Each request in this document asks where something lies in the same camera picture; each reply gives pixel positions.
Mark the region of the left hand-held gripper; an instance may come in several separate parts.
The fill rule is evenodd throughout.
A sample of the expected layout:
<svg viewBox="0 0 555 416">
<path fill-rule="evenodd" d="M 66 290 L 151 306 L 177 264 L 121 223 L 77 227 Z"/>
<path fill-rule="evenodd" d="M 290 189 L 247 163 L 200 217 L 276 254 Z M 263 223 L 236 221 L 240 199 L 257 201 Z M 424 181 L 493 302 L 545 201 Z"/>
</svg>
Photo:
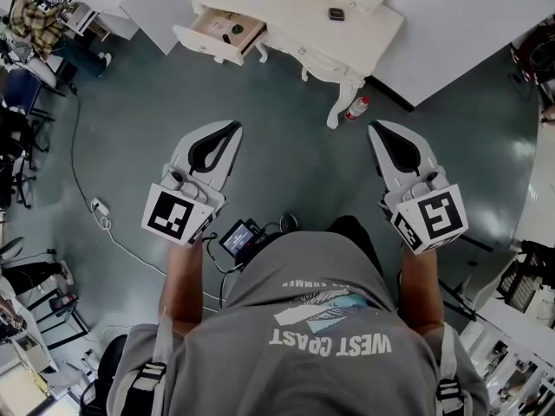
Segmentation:
<svg viewBox="0 0 555 416">
<path fill-rule="evenodd" d="M 196 243 L 225 205 L 218 191 L 231 174 L 242 138 L 236 120 L 209 123 L 186 134 L 173 153 L 173 165 L 164 165 L 161 181 L 151 185 L 141 227 L 175 244 Z M 202 173 L 205 183 L 180 167 Z"/>
</svg>

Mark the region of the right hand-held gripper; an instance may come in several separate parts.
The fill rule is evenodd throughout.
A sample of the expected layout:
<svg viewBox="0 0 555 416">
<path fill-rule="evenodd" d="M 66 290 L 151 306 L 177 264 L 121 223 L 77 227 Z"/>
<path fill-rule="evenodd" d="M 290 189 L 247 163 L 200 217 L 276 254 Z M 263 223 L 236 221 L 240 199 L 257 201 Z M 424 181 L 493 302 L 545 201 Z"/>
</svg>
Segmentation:
<svg viewBox="0 0 555 416">
<path fill-rule="evenodd" d="M 467 231 L 460 188 L 447 180 L 422 136 L 386 120 L 373 120 L 368 133 L 386 186 L 380 207 L 414 254 L 437 249 Z"/>
</svg>

